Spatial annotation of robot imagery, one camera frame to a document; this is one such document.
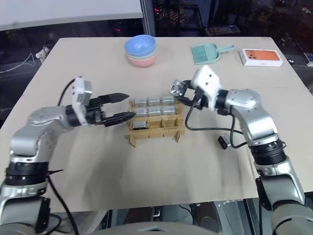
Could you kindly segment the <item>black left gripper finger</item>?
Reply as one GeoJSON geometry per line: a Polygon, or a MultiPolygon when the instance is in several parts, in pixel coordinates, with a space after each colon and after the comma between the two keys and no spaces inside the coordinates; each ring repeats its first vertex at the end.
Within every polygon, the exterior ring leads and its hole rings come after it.
{"type": "Polygon", "coordinates": [[[111,117],[105,118],[105,127],[114,126],[114,125],[124,123],[128,120],[131,120],[135,116],[136,116],[136,113],[134,113],[134,112],[122,112],[122,113],[114,114],[111,117]]]}
{"type": "Polygon", "coordinates": [[[128,94],[113,93],[99,96],[101,103],[118,103],[129,98],[128,94]]]}

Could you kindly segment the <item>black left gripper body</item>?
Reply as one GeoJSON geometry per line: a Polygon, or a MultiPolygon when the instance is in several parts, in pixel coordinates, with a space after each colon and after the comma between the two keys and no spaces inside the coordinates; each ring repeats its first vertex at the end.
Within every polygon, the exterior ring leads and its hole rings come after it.
{"type": "Polygon", "coordinates": [[[88,124],[107,126],[105,113],[102,111],[102,106],[106,103],[108,103],[107,95],[101,95],[89,101],[85,116],[88,124]]]}

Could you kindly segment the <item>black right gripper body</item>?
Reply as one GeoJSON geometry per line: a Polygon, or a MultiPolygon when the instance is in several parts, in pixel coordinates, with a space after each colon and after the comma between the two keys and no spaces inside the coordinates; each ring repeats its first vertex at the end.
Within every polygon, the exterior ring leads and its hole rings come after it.
{"type": "Polygon", "coordinates": [[[191,84],[191,80],[188,80],[188,88],[195,90],[193,100],[189,100],[188,106],[191,107],[195,103],[194,107],[197,109],[208,108],[208,99],[204,95],[204,91],[199,87],[194,88],[191,84]]]}

